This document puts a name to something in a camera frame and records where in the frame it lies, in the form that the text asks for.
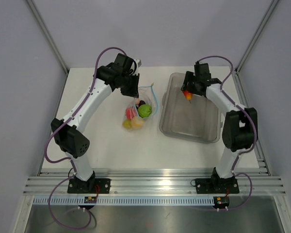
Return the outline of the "orange toy fruit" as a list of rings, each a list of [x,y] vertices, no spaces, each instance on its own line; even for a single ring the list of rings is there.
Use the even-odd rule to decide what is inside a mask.
[[[131,119],[131,126],[134,129],[142,128],[144,120],[142,118],[134,117]]]

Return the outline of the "clear zip top bag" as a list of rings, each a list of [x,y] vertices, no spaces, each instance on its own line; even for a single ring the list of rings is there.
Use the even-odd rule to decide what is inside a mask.
[[[138,92],[139,97],[133,98],[125,109],[122,127],[128,131],[143,128],[158,112],[159,103],[154,83],[138,87]]]

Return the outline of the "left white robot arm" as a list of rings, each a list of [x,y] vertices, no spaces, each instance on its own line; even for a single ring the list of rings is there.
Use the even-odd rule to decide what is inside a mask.
[[[107,194],[110,180],[96,178],[91,168],[87,151],[89,139],[84,136],[85,128],[102,102],[115,90],[123,96],[137,98],[139,67],[141,60],[132,59],[122,53],[114,62],[100,66],[94,72],[93,83],[71,112],[62,119],[54,118],[51,129],[54,141],[70,160],[74,174],[69,178],[69,194]]]

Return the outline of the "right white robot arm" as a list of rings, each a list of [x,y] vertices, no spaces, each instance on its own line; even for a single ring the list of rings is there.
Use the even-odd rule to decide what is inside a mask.
[[[182,92],[203,96],[210,100],[225,116],[222,140],[224,152],[220,163],[209,178],[194,180],[198,194],[238,194],[235,174],[240,156],[251,151],[258,139],[258,115],[255,108],[237,104],[223,89],[222,82],[212,78],[209,65],[196,62],[194,72],[187,71]]]

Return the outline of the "green toy fruit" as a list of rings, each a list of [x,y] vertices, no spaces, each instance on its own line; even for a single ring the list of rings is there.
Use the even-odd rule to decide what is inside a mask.
[[[144,104],[138,108],[137,112],[140,117],[147,118],[152,113],[152,107],[149,104]]]

